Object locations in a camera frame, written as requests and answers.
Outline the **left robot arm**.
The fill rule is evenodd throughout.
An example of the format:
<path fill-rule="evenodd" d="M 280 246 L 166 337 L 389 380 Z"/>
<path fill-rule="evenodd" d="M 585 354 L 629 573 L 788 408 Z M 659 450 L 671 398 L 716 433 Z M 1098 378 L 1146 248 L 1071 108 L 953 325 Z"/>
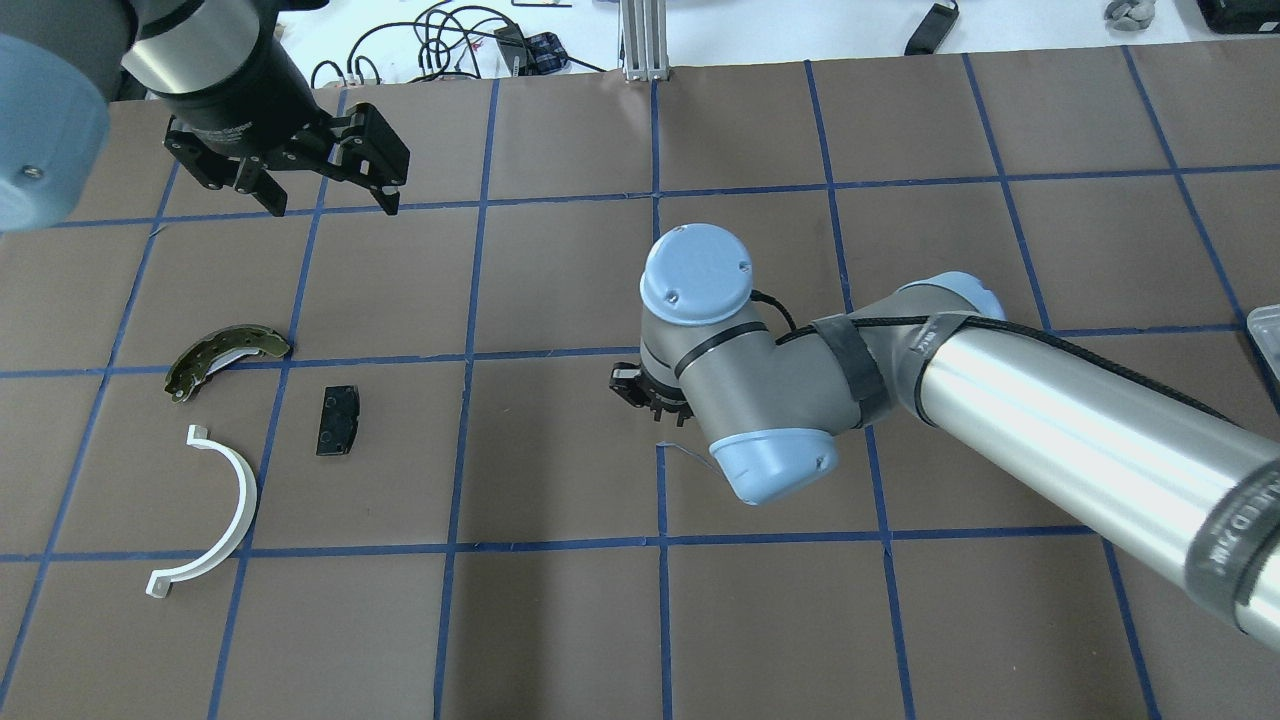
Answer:
<path fill-rule="evenodd" d="M 170 111 L 163 138 L 202 187 L 282 217 L 280 172 L 311 172 L 401 205 L 411 152 L 371 104 L 337 115 L 275 35 L 319 1 L 5 1 L 1 227 L 37 231 L 77 208 L 133 79 Z"/>

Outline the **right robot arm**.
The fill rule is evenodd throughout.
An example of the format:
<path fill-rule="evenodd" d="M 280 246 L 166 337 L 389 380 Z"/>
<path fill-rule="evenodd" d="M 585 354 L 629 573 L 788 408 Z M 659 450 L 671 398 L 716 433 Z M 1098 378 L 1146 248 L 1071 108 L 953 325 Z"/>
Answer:
<path fill-rule="evenodd" d="M 654 243 L 594 234 L 643 297 L 639 361 L 609 387 L 654 418 L 698 413 L 709 469 L 750 506 L 838 465 L 836 437 L 895 405 L 1112 541 L 1204 611 L 1277 648 L 1277 445 L 1211 407 L 1036 327 L 1006 322 L 973 275 L 905 284 L 776 340 L 753 261 L 716 225 Z"/>

